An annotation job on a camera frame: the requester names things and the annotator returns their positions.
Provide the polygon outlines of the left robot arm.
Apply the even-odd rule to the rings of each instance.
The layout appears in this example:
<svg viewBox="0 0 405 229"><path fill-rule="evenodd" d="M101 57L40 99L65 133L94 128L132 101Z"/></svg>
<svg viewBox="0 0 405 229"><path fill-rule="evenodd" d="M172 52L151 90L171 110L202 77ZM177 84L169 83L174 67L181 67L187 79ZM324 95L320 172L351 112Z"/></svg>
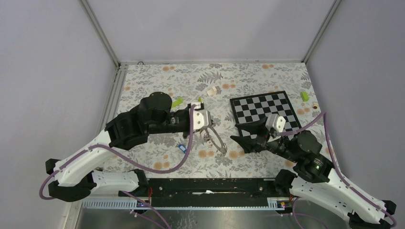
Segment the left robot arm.
<svg viewBox="0 0 405 229"><path fill-rule="evenodd" d="M119 156L120 150L146 143L150 134L181 132L192 138L196 112L204 105L197 102L175 112L171 107L168 94L154 92L108 122L94 140L72 156L64 160L48 159L45 163L48 177L42 184L42 188L48 188L47 199L74 202L99 192L146 194L149 188L146 166L136 163L136 168L126 173L105 173L96 168L112 156Z"/></svg>

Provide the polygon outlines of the large silver keyring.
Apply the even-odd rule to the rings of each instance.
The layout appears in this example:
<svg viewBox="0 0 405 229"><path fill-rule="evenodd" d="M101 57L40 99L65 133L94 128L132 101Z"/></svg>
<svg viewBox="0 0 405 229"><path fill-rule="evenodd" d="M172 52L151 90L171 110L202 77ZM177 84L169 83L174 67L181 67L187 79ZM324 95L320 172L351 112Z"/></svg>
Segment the large silver keyring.
<svg viewBox="0 0 405 229"><path fill-rule="evenodd" d="M218 132L214 129L214 127L209 126L203 129L203 132L204 132L203 136L204 141L212 144L222 156L226 156L227 146L220 137L220 135L218 134Z"/></svg>

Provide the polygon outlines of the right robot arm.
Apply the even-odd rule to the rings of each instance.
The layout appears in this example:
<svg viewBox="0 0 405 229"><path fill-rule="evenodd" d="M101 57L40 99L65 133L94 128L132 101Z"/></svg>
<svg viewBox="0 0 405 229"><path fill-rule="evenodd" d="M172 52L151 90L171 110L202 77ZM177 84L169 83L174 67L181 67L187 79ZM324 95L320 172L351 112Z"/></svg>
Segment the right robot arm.
<svg viewBox="0 0 405 229"><path fill-rule="evenodd" d="M311 201L339 216L352 229L390 229L396 204L379 200L352 183L333 155L321 154L322 144L307 126L285 132L285 118L272 114L258 121L236 124L247 136L233 136L246 153L269 151L294 163L274 181L275 193Z"/></svg>

